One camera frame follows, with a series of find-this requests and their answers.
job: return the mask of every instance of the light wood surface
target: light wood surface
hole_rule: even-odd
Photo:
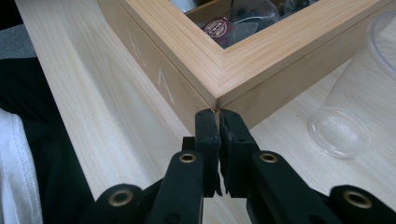
[[[190,133],[105,22],[95,0],[17,0],[94,198],[163,177]],[[307,121],[343,67],[251,129],[262,150],[281,154],[325,194],[349,184],[396,209],[396,146],[339,160],[310,139]],[[204,223],[248,223],[244,200],[205,200]]]
[[[384,11],[396,9],[396,2],[391,0],[319,1],[221,49],[169,1],[98,2],[110,27],[138,62],[152,52],[145,45],[156,46],[162,57],[146,57],[145,61],[160,60],[163,66],[178,70],[169,76],[167,89],[175,96],[191,97],[180,101],[185,104],[175,106],[172,102],[170,106],[190,132],[193,127],[188,118],[197,112],[196,106],[191,106],[194,101],[198,105],[206,101],[215,110],[235,110],[249,128],[254,127],[344,63],[363,46],[368,23]],[[225,3],[212,1],[193,12]],[[112,12],[115,5],[118,13]],[[128,47],[135,45],[131,31],[144,43],[138,53]],[[188,85],[178,85],[183,78]],[[162,87],[156,87],[169,98]]]

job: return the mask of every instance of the plastic cup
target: plastic cup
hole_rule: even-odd
[[[183,13],[198,7],[198,4],[193,0],[171,0],[171,3]]]
[[[354,158],[396,141],[396,11],[371,22],[366,47],[308,122],[327,153]]]

